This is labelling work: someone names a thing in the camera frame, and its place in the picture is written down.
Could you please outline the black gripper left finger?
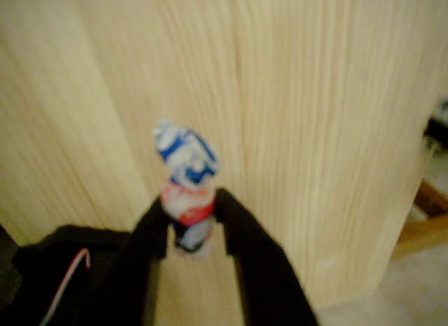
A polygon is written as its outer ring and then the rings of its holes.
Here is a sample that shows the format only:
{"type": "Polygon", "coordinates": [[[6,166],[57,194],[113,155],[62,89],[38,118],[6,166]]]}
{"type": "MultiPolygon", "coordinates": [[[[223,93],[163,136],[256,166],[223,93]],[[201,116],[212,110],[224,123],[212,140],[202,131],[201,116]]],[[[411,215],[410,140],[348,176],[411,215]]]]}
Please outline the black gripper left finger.
{"type": "Polygon", "coordinates": [[[160,264],[170,219],[155,199],[137,223],[106,277],[105,325],[154,325],[160,264]]]}

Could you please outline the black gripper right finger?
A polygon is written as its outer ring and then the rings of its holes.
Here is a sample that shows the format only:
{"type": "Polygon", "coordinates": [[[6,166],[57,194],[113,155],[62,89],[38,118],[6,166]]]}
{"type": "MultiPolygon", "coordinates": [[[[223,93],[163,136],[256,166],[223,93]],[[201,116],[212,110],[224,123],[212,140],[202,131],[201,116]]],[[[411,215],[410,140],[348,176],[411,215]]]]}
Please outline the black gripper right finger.
{"type": "Polygon", "coordinates": [[[214,213],[233,257],[245,325],[316,325],[317,317],[283,248],[225,188],[214,213]]]}

